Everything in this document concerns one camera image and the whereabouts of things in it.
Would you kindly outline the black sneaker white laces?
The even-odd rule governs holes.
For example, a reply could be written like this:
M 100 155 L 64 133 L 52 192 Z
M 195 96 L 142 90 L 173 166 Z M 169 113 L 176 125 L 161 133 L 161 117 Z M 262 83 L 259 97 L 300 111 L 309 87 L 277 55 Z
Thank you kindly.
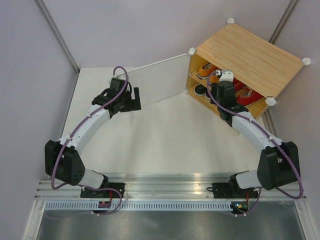
M 210 97 L 210 93 L 207 91 L 206 93 L 205 93 L 205 97 L 208 99 L 208 100 L 211 100 L 212 98 Z

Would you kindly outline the red sneaker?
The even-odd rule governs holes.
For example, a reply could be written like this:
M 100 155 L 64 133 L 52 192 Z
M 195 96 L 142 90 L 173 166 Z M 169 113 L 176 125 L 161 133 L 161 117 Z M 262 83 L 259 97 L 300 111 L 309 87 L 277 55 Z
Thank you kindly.
M 258 93 L 257 91 L 250 88 L 244 88 L 244 90 L 236 98 L 236 101 L 238 104 L 248 106 L 263 98 L 264 96 Z
M 236 92 L 246 87 L 243 82 L 239 81 L 235 77 L 233 78 L 233 86 Z

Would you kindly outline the orange sneaker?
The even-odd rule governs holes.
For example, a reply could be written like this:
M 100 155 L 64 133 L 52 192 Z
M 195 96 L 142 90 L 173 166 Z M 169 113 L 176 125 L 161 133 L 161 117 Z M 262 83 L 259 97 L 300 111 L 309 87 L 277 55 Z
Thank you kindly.
M 214 71 L 208 76 L 209 85 L 211 86 L 212 84 L 218 83 L 220 77 L 221 77 L 221 70 L 214 70 Z
M 196 76 L 198 79 L 207 80 L 210 74 L 216 70 L 219 70 L 217 66 L 213 65 L 210 62 L 206 62 L 198 68 Z

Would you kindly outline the white cabinet door panel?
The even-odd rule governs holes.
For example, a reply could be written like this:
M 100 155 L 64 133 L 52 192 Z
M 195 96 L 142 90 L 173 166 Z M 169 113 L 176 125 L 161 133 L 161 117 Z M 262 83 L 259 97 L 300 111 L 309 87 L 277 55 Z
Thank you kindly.
M 183 92 L 190 58 L 185 53 L 128 71 L 129 82 L 139 88 L 141 105 L 150 105 Z

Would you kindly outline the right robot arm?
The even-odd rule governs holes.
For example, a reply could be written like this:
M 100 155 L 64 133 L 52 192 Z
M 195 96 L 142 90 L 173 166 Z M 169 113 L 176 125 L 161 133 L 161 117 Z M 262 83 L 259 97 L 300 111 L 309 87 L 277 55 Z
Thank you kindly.
M 239 198 L 247 189 L 263 188 L 267 191 L 276 189 L 294 200 L 301 199 L 304 189 L 297 145 L 292 141 L 284 142 L 271 134 L 244 105 L 238 104 L 231 81 L 207 83 L 206 87 L 220 118 L 242 134 L 260 153 L 256 170 L 236 173 L 230 177 L 229 194 Z

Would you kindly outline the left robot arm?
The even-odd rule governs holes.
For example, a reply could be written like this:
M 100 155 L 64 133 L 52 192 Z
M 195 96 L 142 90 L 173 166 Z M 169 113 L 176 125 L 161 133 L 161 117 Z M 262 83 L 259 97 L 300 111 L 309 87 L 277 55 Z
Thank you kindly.
M 140 89 L 123 79 L 112 78 L 109 88 L 91 102 L 86 116 L 67 135 L 49 140 L 44 147 L 45 172 L 64 185 L 90 189 L 98 198 L 109 193 L 109 179 L 85 167 L 81 155 L 96 132 L 117 113 L 141 110 Z

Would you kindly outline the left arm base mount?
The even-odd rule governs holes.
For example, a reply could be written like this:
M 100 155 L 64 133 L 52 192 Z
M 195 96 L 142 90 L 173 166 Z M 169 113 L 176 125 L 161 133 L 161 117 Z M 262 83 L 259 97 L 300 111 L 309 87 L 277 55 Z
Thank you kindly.
M 109 182 L 107 188 L 118 191 L 121 197 L 124 196 L 126 184 L 123 182 Z M 91 190 L 85 188 L 81 190 L 80 198 L 82 199 L 120 199 L 118 193 L 113 190 Z

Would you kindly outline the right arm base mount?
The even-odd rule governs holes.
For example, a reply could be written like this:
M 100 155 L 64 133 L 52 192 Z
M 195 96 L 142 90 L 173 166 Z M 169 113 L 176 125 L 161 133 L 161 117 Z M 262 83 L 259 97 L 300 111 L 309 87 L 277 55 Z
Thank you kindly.
M 258 192 L 254 187 L 242 189 L 229 182 L 214 182 L 206 190 L 213 194 L 214 199 L 257 199 Z

